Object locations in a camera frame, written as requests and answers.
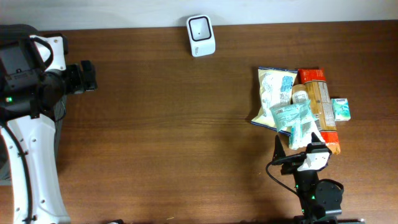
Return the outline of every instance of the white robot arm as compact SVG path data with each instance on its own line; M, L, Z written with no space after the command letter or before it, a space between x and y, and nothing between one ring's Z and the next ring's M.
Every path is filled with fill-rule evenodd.
M28 221L26 218L29 217L29 203L32 206L34 223L70 223L55 167L54 121L41 114L36 119L31 119L30 116L13 119L6 125L7 127L1 128L1 135L11 165L14 223ZM26 160L27 174L19 147ZM29 176L29 185L25 175Z
M53 107L64 95L97 89L89 61L66 65L67 40L0 32L0 126L11 166L14 223L70 223L54 156Z

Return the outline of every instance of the white plastic housing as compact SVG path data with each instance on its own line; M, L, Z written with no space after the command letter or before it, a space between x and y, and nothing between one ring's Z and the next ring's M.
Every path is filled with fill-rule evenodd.
M58 184L54 156L54 122L40 114L39 118L30 116L13 119L7 126L18 139L29 169L32 187L32 211L37 220L35 224L70 223L63 205ZM27 217L27 188L25 173L18 150L10 135L1 128L11 165L12 189L14 191L14 223L23 223Z
M189 41L192 56L200 57L216 51L216 40L208 16L192 16L187 19Z
M53 55L53 61L51 65L46 69L46 71L51 69L58 69L61 71L65 71L67 66L65 65L65 56L63 54L63 39L62 37L39 37L36 35L31 35L30 38L38 37L51 45ZM50 57L50 50L43 45L36 43L37 50L39 51L40 56L43 61L46 61Z
M297 168L297 171L319 170L328 163L329 152L307 153L304 163Z

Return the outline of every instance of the snack bag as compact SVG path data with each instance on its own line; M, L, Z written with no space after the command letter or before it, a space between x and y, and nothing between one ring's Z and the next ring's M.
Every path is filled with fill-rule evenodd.
M271 108L287 106L292 99L292 87L297 76L296 70L259 67L261 108L252 119L252 124L276 131ZM281 133L290 135L290 127L282 128Z

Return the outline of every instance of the wooden table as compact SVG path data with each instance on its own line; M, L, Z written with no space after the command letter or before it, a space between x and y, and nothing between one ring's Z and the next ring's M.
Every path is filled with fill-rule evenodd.
M398 223L397 21L214 27L217 50L202 58L184 27L63 33L68 63L92 60L99 86L68 99L57 169L73 223L299 215L296 196L264 170L275 132L248 122L260 107L258 66L325 69L352 119L338 123L342 153L320 178L345 185L340 218ZM0 202L10 223L11 187Z

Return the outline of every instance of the black cable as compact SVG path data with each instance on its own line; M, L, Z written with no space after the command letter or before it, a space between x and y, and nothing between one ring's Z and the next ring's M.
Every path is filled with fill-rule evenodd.
M37 42L37 43L43 45L45 48L47 48L50 51L49 58L44 62L45 67L48 68L54 60L54 52L52 51L51 45L48 42L46 42L38 37L34 37L34 38L32 38L32 40L34 42Z
M302 199L301 199L301 197L298 195L297 192L295 192L295 191L294 191L293 189L291 189L290 187L286 186L286 185L285 185L284 183L282 183L281 181L277 180L277 179L276 179L273 175L271 175L271 173L268 171L268 168L272 165L273 162L274 162L274 161L270 161L270 162L267 164L267 166L266 166L266 172L267 172L268 176L269 176L272 180L274 180L275 182L277 182L279 185L281 185L282 187L286 188L288 191L290 191L290 192L292 192L293 194L295 194L295 195L298 197L298 199L301 201ZM310 223L312 224L312 223L313 223L313 220L312 220L312 216L311 216L311 211L310 211L310 209L308 208L307 203L304 203L304 205L305 205L305 209L306 209L306 211L307 211L308 217L310 218Z
M15 137L14 133L12 133L11 129L7 126L7 124L4 121L0 120L0 125L6 130L8 135L10 135L12 141L14 142L14 144L16 145L16 147L18 149L18 155L22 159L22 165L24 167L24 173L25 173L26 190L27 190L27 217L23 220L23 222L30 224L30 222L32 221L32 214L33 214L33 211L32 211L33 199L32 199L32 186L30 185L29 169L27 166L26 158L25 158L26 154L22 150L22 147L19 144L19 141Z
M290 192L292 192L293 194L295 194L298 198L300 198L300 196L297 194L297 192L295 192L293 189L291 189L290 187L286 186L284 183L280 182L279 180L277 180L273 175L271 175L268 171L269 166L272 165L272 161L269 162L266 166L266 172L268 174L268 176L274 180L275 182L277 182L279 185L281 185L282 187L286 188L287 190L289 190Z

